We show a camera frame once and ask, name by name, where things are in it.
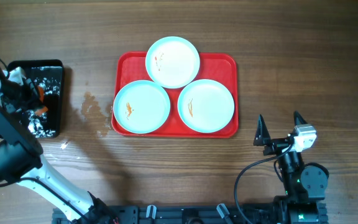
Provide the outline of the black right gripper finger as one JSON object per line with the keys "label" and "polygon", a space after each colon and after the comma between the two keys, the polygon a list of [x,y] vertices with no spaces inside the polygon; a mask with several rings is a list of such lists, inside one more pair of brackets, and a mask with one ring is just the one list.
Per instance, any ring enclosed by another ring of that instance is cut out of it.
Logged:
{"label": "black right gripper finger", "polygon": [[294,111],[293,113],[293,118],[294,118],[294,124],[295,126],[298,125],[302,125],[302,124],[306,124],[307,122],[304,120],[304,118],[302,117],[302,115],[298,112],[298,111]]}
{"label": "black right gripper finger", "polygon": [[254,146],[266,146],[270,144],[271,137],[267,126],[265,124],[263,116],[260,114],[257,122],[257,129],[255,132]]}

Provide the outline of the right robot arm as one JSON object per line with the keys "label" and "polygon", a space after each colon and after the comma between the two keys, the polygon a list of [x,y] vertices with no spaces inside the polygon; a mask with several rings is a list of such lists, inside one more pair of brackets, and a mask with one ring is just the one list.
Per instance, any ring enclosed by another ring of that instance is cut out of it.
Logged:
{"label": "right robot arm", "polygon": [[314,223],[328,222],[325,199],[328,170],[315,162],[304,163],[301,153],[312,147],[317,138],[315,128],[299,112],[294,112],[295,127],[284,138],[272,139],[263,116],[259,116],[254,145],[264,147],[265,156],[277,156],[285,189],[284,196],[276,196],[272,203],[254,205],[250,210],[254,223]]}

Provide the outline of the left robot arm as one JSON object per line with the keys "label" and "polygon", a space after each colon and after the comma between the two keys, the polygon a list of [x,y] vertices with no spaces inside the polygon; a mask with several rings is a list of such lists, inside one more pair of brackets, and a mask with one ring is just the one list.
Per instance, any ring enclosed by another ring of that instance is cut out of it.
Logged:
{"label": "left robot arm", "polygon": [[46,160],[43,148],[17,117],[46,112],[44,91],[21,68],[9,71],[0,59],[0,187],[17,184],[54,204],[71,223],[118,223],[99,198],[75,186]]}

